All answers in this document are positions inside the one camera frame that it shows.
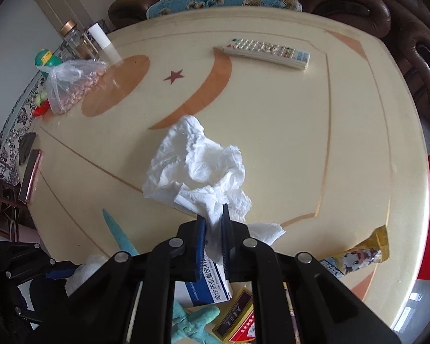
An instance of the plastic bag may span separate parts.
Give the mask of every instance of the plastic bag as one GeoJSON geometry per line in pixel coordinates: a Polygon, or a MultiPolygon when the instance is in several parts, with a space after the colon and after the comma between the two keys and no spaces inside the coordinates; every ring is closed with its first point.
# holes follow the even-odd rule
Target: plastic bag
{"type": "Polygon", "coordinates": [[[45,87],[51,109],[55,114],[63,114],[91,90],[107,70],[108,63],[74,59],[55,67],[37,68],[48,73],[45,87]]]}

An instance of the metal bolt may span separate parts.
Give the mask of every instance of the metal bolt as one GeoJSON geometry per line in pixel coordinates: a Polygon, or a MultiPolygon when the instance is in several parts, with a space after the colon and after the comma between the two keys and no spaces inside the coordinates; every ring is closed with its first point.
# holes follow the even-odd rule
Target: metal bolt
{"type": "Polygon", "coordinates": [[[169,245],[170,245],[170,247],[173,247],[173,248],[181,247],[181,246],[183,245],[183,239],[180,239],[180,238],[172,238],[172,239],[169,241],[169,245]]]}
{"type": "Polygon", "coordinates": [[[253,238],[245,238],[242,243],[245,247],[248,248],[255,248],[258,245],[257,240],[253,238]]]}
{"type": "Polygon", "coordinates": [[[300,254],[298,254],[298,260],[301,261],[303,264],[310,264],[310,262],[312,261],[312,256],[307,252],[301,252],[300,254]]]}
{"type": "Polygon", "coordinates": [[[129,258],[129,255],[126,252],[118,252],[115,255],[116,262],[126,262],[128,258],[129,258]]]}

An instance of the round table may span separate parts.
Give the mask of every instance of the round table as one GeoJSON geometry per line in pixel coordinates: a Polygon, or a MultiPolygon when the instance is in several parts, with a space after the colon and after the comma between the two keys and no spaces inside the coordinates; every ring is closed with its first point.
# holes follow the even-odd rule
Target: round table
{"type": "Polygon", "coordinates": [[[164,16],[110,39],[104,84],[32,126],[44,157],[28,207],[51,256],[83,263],[116,252],[102,208],[141,253],[174,236],[190,217],[144,199],[141,187],[167,127],[193,114],[209,138],[240,148],[246,221],[282,224],[276,251],[320,259],[387,224],[390,259],[343,282],[395,324],[425,247],[429,175],[413,99],[383,43],[264,7],[164,16]],[[303,49],[310,64],[227,57],[217,47],[232,38],[303,49]]]}

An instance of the green toy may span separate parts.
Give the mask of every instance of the green toy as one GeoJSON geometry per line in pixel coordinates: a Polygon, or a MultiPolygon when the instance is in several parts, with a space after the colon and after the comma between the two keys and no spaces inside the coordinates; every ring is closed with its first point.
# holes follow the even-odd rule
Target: green toy
{"type": "Polygon", "coordinates": [[[209,305],[193,313],[187,313],[174,300],[172,313],[172,336],[174,343],[183,338],[191,338],[201,344],[220,344],[220,341],[205,331],[205,325],[212,322],[220,314],[218,306],[209,305]]]}
{"type": "MultiPolygon", "coordinates": [[[[62,61],[51,53],[48,49],[41,49],[35,56],[35,66],[54,67],[61,64],[62,61]]],[[[42,71],[42,75],[46,78],[48,74],[42,71]]]]}
{"type": "MultiPolygon", "coordinates": [[[[102,209],[102,213],[111,235],[113,235],[113,238],[115,238],[121,250],[129,252],[131,256],[138,255],[137,249],[129,238],[127,238],[127,235],[122,231],[113,217],[111,217],[105,209],[102,209]]],[[[174,300],[171,341],[174,343],[188,337],[201,344],[220,344],[221,341],[204,329],[205,325],[212,322],[219,314],[220,309],[214,305],[205,306],[193,313],[187,313],[186,310],[174,300]]]]}
{"type": "Polygon", "coordinates": [[[35,105],[37,107],[40,107],[41,104],[48,99],[48,96],[46,94],[46,89],[43,89],[41,92],[37,93],[35,96],[35,105]]]}

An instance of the gold jar lid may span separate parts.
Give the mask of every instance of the gold jar lid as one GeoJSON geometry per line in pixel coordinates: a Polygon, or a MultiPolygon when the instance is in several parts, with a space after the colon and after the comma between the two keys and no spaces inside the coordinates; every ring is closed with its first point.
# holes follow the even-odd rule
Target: gold jar lid
{"type": "Polygon", "coordinates": [[[62,26],[62,28],[59,30],[59,32],[61,33],[62,36],[65,36],[67,33],[70,32],[70,30],[73,27],[76,27],[76,26],[77,26],[77,24],[72,19],[70,19],[67,23],[65,23],[62,26]]]}

